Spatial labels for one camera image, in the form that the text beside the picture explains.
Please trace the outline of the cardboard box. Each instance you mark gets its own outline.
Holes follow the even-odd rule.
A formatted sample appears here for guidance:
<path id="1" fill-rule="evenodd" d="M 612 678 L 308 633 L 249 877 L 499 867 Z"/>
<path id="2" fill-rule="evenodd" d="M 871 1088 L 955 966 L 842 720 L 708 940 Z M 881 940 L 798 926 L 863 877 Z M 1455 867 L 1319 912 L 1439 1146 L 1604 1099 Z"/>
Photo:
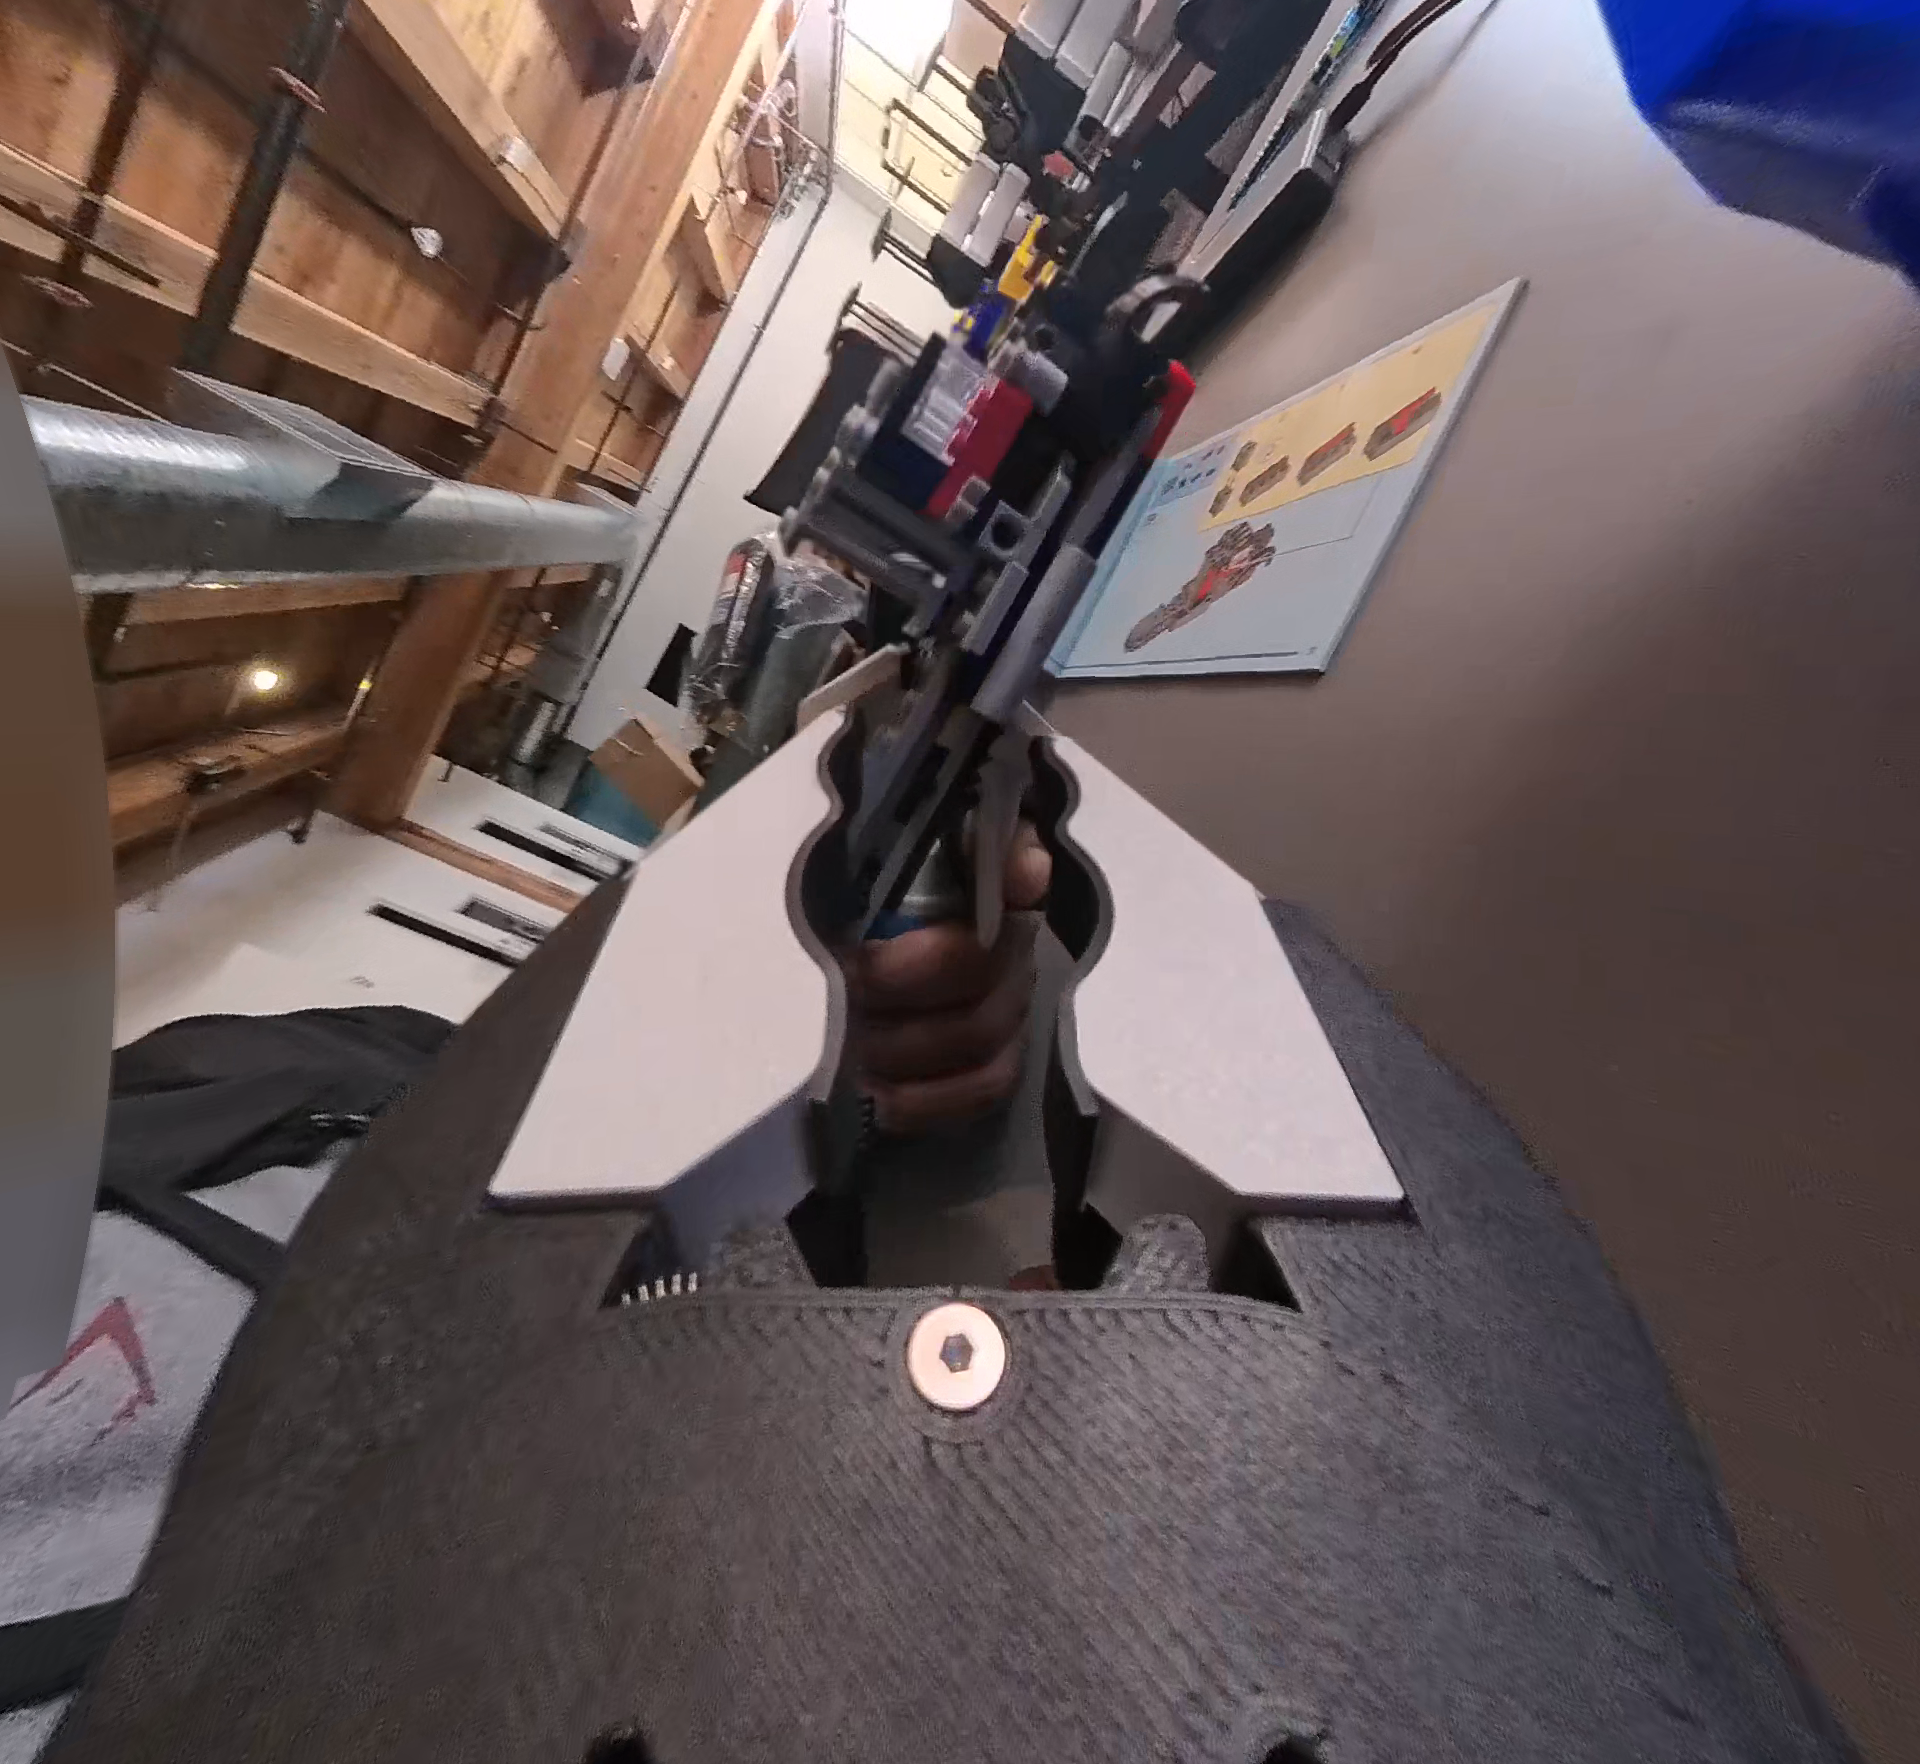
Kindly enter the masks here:
<path id="1" fill-rule="evenodd" d="M 646 718 L 617 727 L 590 756 L 590 766 L 654 828 L 669 833 L 696 799 L 705 774 L 676 734 Z"/>

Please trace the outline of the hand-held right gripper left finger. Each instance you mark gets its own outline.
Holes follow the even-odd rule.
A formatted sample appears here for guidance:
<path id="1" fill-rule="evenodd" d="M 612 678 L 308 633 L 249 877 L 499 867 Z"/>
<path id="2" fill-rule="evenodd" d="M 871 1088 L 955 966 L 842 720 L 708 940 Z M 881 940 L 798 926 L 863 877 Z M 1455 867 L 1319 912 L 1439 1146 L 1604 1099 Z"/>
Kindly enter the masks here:
<path id="1" fill-rule="evenodd" d="M 631 1205 L 667 1275 L 814 1189 L 814 1106 L 842 1053 L 842 976 L 808 929 L 803 861 L 842 807 L 819 715 L 651 846 L 490 1177 L 507 1214 Z"/>

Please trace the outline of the black office chair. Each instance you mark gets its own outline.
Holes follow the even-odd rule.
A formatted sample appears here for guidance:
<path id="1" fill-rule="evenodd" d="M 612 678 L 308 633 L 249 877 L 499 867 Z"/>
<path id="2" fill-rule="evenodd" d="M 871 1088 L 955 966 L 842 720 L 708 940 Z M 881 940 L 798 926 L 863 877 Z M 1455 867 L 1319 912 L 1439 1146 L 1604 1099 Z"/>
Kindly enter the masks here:
<path id="1" fill-rule="evenodd" d="M 848 417 L 857 417 L 856 428 L 866 428 L 866 442 L 879 442 L 879 428 L 906 376 L 908 361 L 888 353 L 879 338 L 866 338 L 863 329 L 840 329 L 833 338 L 828 371 L 814 393 L 814 405 L 798 417 L 759 486 L 746 497 L 746 504 L 769 517 L 761 541 L 778 559 L 794 558 L 794 541 L 784 534 L 788 516 L 803 504 L 815 472 L 842 452 Z"/>

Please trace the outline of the person's left hand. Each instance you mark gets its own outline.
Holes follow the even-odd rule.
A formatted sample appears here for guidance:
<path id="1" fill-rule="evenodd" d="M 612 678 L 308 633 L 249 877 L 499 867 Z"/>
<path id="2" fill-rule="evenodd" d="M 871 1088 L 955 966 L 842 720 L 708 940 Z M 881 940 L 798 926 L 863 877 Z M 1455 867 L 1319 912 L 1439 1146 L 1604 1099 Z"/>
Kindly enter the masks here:
<path id="1" fill-rule="evenodd" d="M 1050 875 L 1040 828 L 1018 822 L 991 945 L 968 922 L 944 922 L 842 954 L 848 1064 L 879 1136 L 978 1127 L 1010 1100 Z"/>

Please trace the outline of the plastic-wrapped bundle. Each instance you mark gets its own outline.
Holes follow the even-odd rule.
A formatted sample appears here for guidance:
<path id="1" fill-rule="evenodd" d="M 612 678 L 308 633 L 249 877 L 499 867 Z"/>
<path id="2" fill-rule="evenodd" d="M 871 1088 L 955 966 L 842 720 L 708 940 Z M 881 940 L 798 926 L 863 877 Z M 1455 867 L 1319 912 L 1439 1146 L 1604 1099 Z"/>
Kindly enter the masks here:
<path id="1" fill-rule="evenodd" d="M 778 530 L 732 546 L 708 622 L 687 655 L 677 687 L 687 727 L 714 748 L 784 746 L 799 701 L 863 633 L 866 601 L 857 576 L 819 554 L 794 554 Z"/>

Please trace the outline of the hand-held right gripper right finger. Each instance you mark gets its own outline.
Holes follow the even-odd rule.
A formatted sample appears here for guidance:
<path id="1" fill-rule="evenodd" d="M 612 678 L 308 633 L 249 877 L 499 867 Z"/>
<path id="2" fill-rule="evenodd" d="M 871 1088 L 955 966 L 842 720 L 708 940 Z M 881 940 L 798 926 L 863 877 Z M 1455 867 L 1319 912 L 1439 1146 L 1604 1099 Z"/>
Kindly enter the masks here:
<path id="1" fill-rule="evenodd" d="M 1096 1280 L 1150 1215 L 1216 1280 L 1263 1221 L 1404 1221 L 1408 1189 L 1261 893 L 1070 737 L 1035 746 L 1045 929 L 1052 1267 Z"/>

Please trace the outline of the grey black toy brick model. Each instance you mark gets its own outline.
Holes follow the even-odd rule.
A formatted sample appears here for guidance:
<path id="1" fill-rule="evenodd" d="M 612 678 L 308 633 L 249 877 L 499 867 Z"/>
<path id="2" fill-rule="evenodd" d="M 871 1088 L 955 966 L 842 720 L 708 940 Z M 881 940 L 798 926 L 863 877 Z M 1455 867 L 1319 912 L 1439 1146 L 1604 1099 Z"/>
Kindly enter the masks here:
<path id="1" fill-rule="evenodd" d="M 803 861 L 803 912 L 833 952 L 866 940 L 935 853 L 974 889 L 978 773 L 1004 729 L 1024 807 L 1045 660 L 1194 393 L 1175 350 L 1204 297 L 1153 274 L 1096 307 L 1065 277 L 991 338 L 929 338 L 879 442 L 848 417 L 788 516 L 794 550 L 866 585 L 879 650 L 912 650 L 900 692 L 852 711 L 857 748 L 828 764 L 842 815 Z"/>

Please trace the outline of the grey desk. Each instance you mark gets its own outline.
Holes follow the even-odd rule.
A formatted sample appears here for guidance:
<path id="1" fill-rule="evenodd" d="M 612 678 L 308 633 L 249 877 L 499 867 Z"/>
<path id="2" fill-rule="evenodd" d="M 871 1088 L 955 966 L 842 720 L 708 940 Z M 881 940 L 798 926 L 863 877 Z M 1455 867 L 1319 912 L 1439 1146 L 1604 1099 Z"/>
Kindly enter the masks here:
<path id="1" fill-rule="evenodd" d="M 1059 720 L 1517 1127 L 1790 1652 L 1915 1759 L 1915 297 L 1717 209 L 1595 0 L 1471 0 L 1188 436 L 1510 279 L 1327 675 L 1088 678 Z"/>

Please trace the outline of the person's grey sweatshirt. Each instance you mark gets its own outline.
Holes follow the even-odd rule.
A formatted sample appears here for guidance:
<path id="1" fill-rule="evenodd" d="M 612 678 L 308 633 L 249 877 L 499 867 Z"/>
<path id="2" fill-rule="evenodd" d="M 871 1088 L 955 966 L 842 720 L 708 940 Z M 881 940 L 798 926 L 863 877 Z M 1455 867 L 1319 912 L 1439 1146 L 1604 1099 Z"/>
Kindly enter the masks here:
<path id="1" fill-rule="evenodd" d="M 4 1412 L 4 1621 L 122 1600 L 253 1294 L 117 1214 L 65 1349 Z"/>

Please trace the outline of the toy brick instruction booklet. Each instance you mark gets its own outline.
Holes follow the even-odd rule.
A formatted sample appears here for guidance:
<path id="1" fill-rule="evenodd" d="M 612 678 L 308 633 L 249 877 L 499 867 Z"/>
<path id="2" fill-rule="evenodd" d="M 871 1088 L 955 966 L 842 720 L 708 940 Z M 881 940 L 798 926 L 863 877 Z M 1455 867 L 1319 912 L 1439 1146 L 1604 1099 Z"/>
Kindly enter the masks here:
<path id="1" fill-rule="evenodd" d="M 1322 675 L 1526 279 L 1156 456 L 1059 637 L 1059 682 Z"/>

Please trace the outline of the blue patterned pen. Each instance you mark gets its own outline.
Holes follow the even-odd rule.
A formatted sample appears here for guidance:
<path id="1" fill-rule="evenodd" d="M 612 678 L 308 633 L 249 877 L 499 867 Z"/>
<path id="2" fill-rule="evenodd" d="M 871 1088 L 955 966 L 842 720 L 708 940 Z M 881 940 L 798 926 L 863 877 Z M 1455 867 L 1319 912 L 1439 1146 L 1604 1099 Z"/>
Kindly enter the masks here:
<path id="1" fill-rule="evenodd" d="M 1328 41 L 1322 45 L 1322 53 L 1316 59 L 1316 70 L 1305 72 L 1305 99 L 1319 105 L 1335 81 L 1341 79 L 1341 70 L 1353 62 L 1355 45 L 1365 41 L 1365 35 L 1372 31 L 1372 25 L 1381 25 L 1381 13 L 1387 8 L 1392 0 L 1353 0 L 1348 13 L 1337 20 Z"/>

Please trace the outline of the black flat device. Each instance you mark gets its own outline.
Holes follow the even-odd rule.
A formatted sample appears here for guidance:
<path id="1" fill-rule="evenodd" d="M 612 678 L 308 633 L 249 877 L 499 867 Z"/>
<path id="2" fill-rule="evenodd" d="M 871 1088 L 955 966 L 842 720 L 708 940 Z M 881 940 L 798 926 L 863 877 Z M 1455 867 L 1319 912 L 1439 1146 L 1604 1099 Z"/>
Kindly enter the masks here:
<path id="1" fill-rule="evenodd" d="M 1235 233 L 1207 274 L 1207 297 L 1220 307 L 1243 305 L 1261 287 L 1328 217 L 1348 165 L 1348 130 L 1328 113 L 1316 113 L 1299 130 L 1299 158 L 1286 180 L 1271 186 L 1261 210 Z"/>

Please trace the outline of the silver ventilation duct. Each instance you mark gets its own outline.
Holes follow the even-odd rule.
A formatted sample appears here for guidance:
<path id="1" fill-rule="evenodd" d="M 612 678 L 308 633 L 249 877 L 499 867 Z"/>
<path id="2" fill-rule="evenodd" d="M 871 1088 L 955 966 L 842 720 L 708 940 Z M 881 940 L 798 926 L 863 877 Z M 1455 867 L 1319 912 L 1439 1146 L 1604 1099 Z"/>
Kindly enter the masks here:
<path id="1" fill-rule="evenodd" d="M 304 433 L 214 433 L 25 401 L 79 596 L 370 576 L 626 569 L 631 516 L 342 456 Z"/>

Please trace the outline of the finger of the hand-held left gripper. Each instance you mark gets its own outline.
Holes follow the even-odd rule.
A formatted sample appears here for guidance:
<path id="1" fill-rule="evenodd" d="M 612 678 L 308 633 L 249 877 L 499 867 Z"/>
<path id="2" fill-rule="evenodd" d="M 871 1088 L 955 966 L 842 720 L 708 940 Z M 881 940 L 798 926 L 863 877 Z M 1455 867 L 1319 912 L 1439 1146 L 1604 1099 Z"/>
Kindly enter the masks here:
<path id="1" fill-rule="evenodd" d="M 819 720 L 819 718 L 840 715 L 840 711 L 857 711 L 872 693 L 897 693 L 908 667 L 912 667 L 912 650 L 906 650 L 906 646 L 872 650 L 871 655 L 863 655 L 848 670 L 840 670 L 828 682 L 819 682 L 815 692 L 808 692 L 798 701 L 794 718 Z"/>
<path id="2" fill-rule="evenodd" d="M 1018 833 L 1018 734 L 995 734 L 974 803 L 974 932 L 995 945 L 1009 909 L 1009 865 Z"/>

